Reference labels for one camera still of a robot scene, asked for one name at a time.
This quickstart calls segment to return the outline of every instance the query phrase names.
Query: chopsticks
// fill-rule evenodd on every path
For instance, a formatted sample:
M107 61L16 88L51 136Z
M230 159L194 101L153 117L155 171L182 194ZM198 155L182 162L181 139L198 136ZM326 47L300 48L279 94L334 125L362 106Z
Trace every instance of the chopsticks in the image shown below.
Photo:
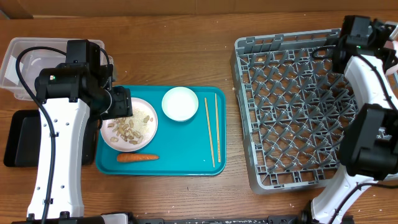
M218 104L217 104L217 93L215 93L216 97L216 127L217 127L217 155L218 155L218 163L221 162L221 152L220 152L220 129L218 127Z
M209 139L210 139L210 149L211 149L211 159L213 160L213 168L216 167L214 163L214 150L213 150L213 140L211 139L211 128L210 128L210 119L209 119L209 110L207 108L207 99L205 97L205 107L206 107L206 116L207 116L207 127L209 129Z

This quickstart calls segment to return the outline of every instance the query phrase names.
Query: wooden table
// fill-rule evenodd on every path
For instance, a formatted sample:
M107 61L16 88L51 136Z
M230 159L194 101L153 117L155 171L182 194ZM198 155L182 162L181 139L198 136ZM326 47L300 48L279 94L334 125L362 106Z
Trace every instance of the wooden table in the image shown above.
M117 84L217 86L226 95L228 162L216 177L130 177L81 171L85 215L133 211L139 218L239 218L296 214L321 189L254 194L229 60L239 37L340 27L344 15L398 21L397 11L103 17L0 21L0 58L14 37L99 39L116 62ZM36 108L0 90L0 157L17 110ZM0 164L0 223L25 219L36 168ZM349 210L358 223L396 223L397 191L372 188Z

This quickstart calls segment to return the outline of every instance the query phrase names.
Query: teal tray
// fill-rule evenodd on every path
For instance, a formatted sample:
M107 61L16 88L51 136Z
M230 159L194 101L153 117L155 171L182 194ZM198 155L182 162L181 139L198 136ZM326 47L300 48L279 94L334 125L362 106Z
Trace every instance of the teal tray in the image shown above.
M160 158L156 161L117 162L116 156L120 152L110 148L102 136L99 136L95 162L101 172L113 175L217 175L223 171L226 164L226 103L220 89L188 86L197 94L199 107L193 118L179 123L166 117L162 110L162 98L173 86L124 87L130 89L131 97L150 103L156 110L159 121L153 140L137 153L156 154ZM217 156L215 93L218 97L221 163ZM215 168L211 160L205 97L213 138Z

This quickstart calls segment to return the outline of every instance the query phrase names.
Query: white plate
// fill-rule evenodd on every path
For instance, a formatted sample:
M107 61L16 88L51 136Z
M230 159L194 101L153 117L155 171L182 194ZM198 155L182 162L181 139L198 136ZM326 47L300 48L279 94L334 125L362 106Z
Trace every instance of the white plate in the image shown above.
M142 100L140 98L131 98L131 105L132 105L132 114L134 116L134 111L136 110L141 110L145 112L145 114L149 115L151 118L153 118L153 121L148 121L148 132L144 134L144 140L140 144L131 144L129 142L123 141L121 137L119 138L118 142L111 142L111 137L116 137L116 132L112 132L114 128L108 128L108 124L112 123L113 120L109 119L106 121L103 121L103 125L101 128L101 135L104 141L109 145L111 148L121 151L121 152L133 152L139 149L142 149L144 146L146 146L155 136L155 133L157 131L157 115L155 109L145 100Z

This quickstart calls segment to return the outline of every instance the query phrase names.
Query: orange carrot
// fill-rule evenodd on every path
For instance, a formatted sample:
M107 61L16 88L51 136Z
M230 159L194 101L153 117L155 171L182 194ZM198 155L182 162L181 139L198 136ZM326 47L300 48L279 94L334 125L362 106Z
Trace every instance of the orange carrot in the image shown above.
M157 160L159 156L150 154L120 153L118 162L139 162Z

